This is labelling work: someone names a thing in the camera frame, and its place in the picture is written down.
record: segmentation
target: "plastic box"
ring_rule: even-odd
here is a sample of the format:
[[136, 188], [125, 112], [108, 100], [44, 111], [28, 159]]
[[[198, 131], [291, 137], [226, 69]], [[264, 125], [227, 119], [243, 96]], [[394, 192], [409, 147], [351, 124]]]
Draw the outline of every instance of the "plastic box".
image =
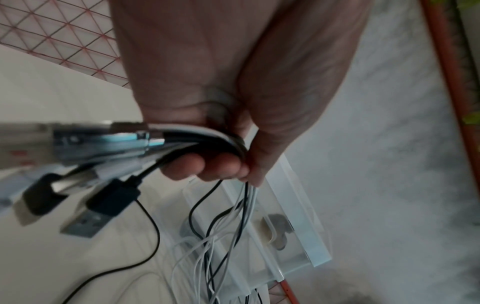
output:
[[[215, 184], [194, 179], [181, 192], [168, 197], [156, 212], [162, 237], [171, 248], [170, 254], [175, 260], [199, 241], [190, 230], [188, 214]], [[193, 213], [194, 228], [205, 235], [215, 216], [235, 204], [241, 188], [239, 181], [224, 181]], [[238, 223], [239, 219], [228, 230], [234, 232]], [[246, 296], [270, 281], [284, 280], [287, 273], [301, 267], [327, 262], [331, 257], [323, 242], [324, 235], [308, 197], [282, 156], [259, 189], [250, 223], [230, 258], [226, 280], [219, 293], [220, 299]], [[215, 242], [212, 259], [214, 270], [227, 253], [231, 240], [232, 236], [228, 236]], [[193, 277], [193, 263], [202, 249], [182, 262], [187, 277]], [[222, 273], [223, 269], [215, 279], [219, 280]]]

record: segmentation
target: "cable bundle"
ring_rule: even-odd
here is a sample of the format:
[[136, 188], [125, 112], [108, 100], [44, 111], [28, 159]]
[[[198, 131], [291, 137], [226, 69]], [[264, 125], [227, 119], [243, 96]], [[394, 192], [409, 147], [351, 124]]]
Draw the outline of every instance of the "cable bundle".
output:
[[[204, 277], [204, 282], [206, 286], [206, 293], [208, 296], [208, 304], [220, 304], [219, 292], [224, 284], [225, 278], [229, 270], [230, 259], [235, 249], [235, 246], [238, 244], [242, 233], [249, 223], [250, 218], [252, 217], [255, 202], [257, 198], [258, 190], [246, 183], [243, 185], [238, 199], [233, 207], [221, 212], [218, 214], [213, 221], [210, 223], [205, 236], [202, 236], [193, 225], [193, 213], [194, 211], [220, 186], [222, 181], [220, 180], [206, 195], [204, 195], [190, 210], [188, 215], [188, 223], [193, 234], [200, 239], [199, 242], [192, 245], [192, 248], [188, 250], [174, 265], [170, 282], [173, 282], [173, 277], [175, 270], [179, 267], [180, 263], [185, 260], [188, 256], [196, 252], [199, 248], [202, 248], [199, 257], [196, 259], [193, 264], [193, 290], [197, 302], [201, 302], [201, 285], [202, 285], [202, 276]], [[240, 221], [234, 232], [231, 231], [231, 225], [233, 222], [239, 218]], [[221, 262], [215, 271], [212, 269], [212, 260], [214, 255], [214, 249], [216, 242], [220, 241], [223, 238], [231, 236], [231, 241], [228, 246], [228, 251], [223, 257]], [[222, 266], [223, 272], [220, 275], [220, 279], [215, 284], [215, 278], [219, 274]]]

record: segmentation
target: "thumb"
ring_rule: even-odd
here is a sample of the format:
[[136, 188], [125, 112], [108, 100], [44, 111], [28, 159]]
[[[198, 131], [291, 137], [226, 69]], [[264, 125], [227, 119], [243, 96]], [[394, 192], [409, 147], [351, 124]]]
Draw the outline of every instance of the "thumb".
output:
[[290, 136], [270, 134], [259, 130], [255, 135], [247, 154], [250, 172], [246, 180], [255, 187], [260, 187], [265, 175], [275, 165], [281, 154], [293, 141]]

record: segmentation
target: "red grid line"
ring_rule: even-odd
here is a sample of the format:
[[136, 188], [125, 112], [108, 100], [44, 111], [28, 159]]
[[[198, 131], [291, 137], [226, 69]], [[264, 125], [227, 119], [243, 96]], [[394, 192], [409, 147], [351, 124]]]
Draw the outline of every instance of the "red grid line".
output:
[[[80, 70], [81, 72], [84, 72], [84, 73], [87, 72], [87, 74], [90, 74], [91, 76], [95, 76], [100, 73], [101, 78], [103, 78], [104, 80], [108, 81], [110, 79], [111, 82], [114, 82], [122, 87], [125, 87], [129, 84], [128, 79], [125, 76], [116, 75], [114, 73], [109, 73], [105, 71], [105, 68], [109, 67], [115, 62], [121, 62], [121, 58], [119, 57], [113, 45], [111, 44], [111, 40], [115, 40], [115, 39], [110, 36], [107, 36], [107, 34], [113, 30], [113, 26], [109, 30], [104, 31], [102, 30], [102, 27], [100, 27], [100, 23], [99, 23], [100, 20], [98, 20], [97, 22], [97, 20], [94, 18], [94, 16], [99, 16], [99, 17], [105, 18], [106, 20], [107, 19], [109, 20], [110, 17], [105, 14], [101, 14], [92, 10], [101, 3], [104, 3], [104, 2], [107, 3], [106, 0], [100, 0], [90, 7], [87, 7], [84, 0], [81, 0], [81, 3], [83, 4], [84, 7], [81, 7], [80, 5], [68, 3], [64, 0], [46, 0], [46, 1], [43, 1], [40, 5], [38, 5], [35, 9], [32, 9], [32, 6], [29, 5], [29, 3], [26, 0], [21, 0], [21, 1], [25, 9], [21, 7], [20, 8], [11, 7], [9, 5], [0, 3], [0, 12], [3, 15], [5, 15], [5, 19], [6, 19], [6, 24], [0, 22], [0, 25], [7, 27], [7, 31], [0, 37], [0, 44], [4, 44], [11, 48], [21, 50], [27, 54], [30, 54], [39, 58], [52, 59], [54, 62], [55, 61], [59, 62], [60, 65], [67, 66], [74, 70], [75, 69]], [[52, 6], [45, 7], [45, 5], [49, 3], [52, 4]], [[42, 7], [43, 7], [43, 11], [37, 12], [37, 10]], [[63, 11], [63, 10], [67, 10], [68, 8], [73, 8], [76, 10], [73, 12], [78, 12], [78, 15], [76, 17], [71, 18], [71, 20], [68, 20], [66, 16], [67, 11]], [[45, 11], [45, 9], [55, 10], [56, 12], [58, 11], [59, 12], [58, 19], [52, 18], [52, 16], [55, 16], [55, 15], [51, 15], [51, 14], [47, 15], [48, 11]], [[85, 15], [88, 15], [89, 18], [88, 19], [83, 18], [81, 20], [82, 23], [77, 22], [77, 24], [79, 25], [72, 24], [72, 22], [74, 22], [78, 18]], [[21, 19], [19, 19], [19, 21], [16, 21], [14, 23], [13, 19], [11, 19], [10, 16], [18, 16], [18, 17], [21, 17]], [[35, 23], [32, 24], [29, 22], [27, 26], [23, 26], [22, 25], [23, 22], [24, 21], [27, 22], [26, 20], [29, 20], [30, 16], [32, 16], [32, 18], [35, 20]], [[53, 28], [55, 30], [51, 34], [47, 33], [48, 29], [46, 28], [47, 24], [45, 23], [49, 21], [58, 23], [58, 29]], [[98, 29], [99, 33], [97, 32], [96, 29], [92, 29], [91, 27], [89, 27], [90, 29], [87, 29], [86, 27], [88, 26], [88, 23], [85, 24], [85, 22], [90, 22], [91, 25], [95, 25], [94, 27]], [[70, 33], [71, 33], [70, 38], [68, 36], [64, 36], [65, 34], [67, 34], [67, 32], [62, 32], [61, 39], [59, 39], [60, 36], [57, 36], [58, 38], [53, 37], [56, 33], [58, 33], [63, 29], [70, 30]], [[82, 33], [85, 33], [85, 34], [87, 33], [94, 34], [95, 37], [91, 41], [90, 41], [90, 38], [88, 38], [89, 42], [83, 43], [83, 41], [80, 39], [80, 36], [79, 36], [80, 32], [76, 32], [75, 31], [76, 29], [82, 30]], [[8, 39], [9, 42], [7, 42], [6, 37], [11, 32], [15, 33], [15, 36], [10, 35]], [[39, 43], [35, 41], [35, 37], [38, 37]], [[29, 47], [29, 44], [32, 45], [32, 42], [36, 43], [36, 45]], [[93, 48], [92, 44], [95, 42], [97, 42], [97, 44], [95, 44], [96, 45], [95, 48], [97, 48], [98, 51], [92, 49]], [[41, 52], [37, 51], [36, 49], [42, 45], [44, 45], [46, 49], [42, 47]], [[68, 50], [68, 53], [65, 53], [63, 49], [59, 49], [59, 47], [61, 47], [62, 45], [64, 47], [71, 47], [71, 50]], [[51, 53], [48, 53], [49, 49], [50, 49], [50, 52], [53, 51], [55, 54], [52, 55]], [[82, 54], [85, 54], [85, 57], [83, 57], [83, 60], [85, 60], [86, 57], [88, 58], [88, 61], [89, 61], [89, 63], [87, 63], [88, 66], [86, 64], [77, 63], [78, 59], [75, 59], [75, 61], [77, 62], [72, 61], [72, 58], [77, 58], [74, 56], [76, 56], [80, 52]], [[98, 63], [92, 57], [92, 55], [94, 54], [100, 55], [100, 57], [96, 58], [99, 60]]]

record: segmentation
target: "human hand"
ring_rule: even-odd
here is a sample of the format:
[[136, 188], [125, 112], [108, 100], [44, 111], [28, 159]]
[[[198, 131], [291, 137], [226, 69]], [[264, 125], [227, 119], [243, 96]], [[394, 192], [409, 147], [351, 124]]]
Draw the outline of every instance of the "human hand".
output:
[[179, 180], [239, 178], [259, 186], [340, 86], [371, 0], [110, 0], [123, 64], [148, 122], [244, 137], [246, 163], [187, 154], [162, 171]]

